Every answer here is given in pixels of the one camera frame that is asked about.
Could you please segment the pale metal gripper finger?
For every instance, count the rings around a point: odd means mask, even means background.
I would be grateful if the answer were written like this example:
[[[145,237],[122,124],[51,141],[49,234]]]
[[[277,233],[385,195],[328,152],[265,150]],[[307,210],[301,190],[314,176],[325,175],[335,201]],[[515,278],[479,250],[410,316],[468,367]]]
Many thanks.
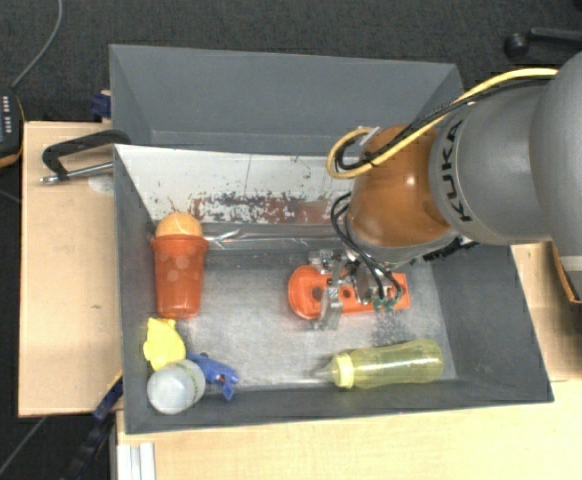
[[[320,274],[330,274],[334,265],[335,252],[331,249],[320,249],[308,254],[308,264]]]
[[[321,297],[320,313],[312,322],[312,329],[318,331],[335,331],[338,329],[342,315],[343,303],[339,299],[337,287],[327,287]]]

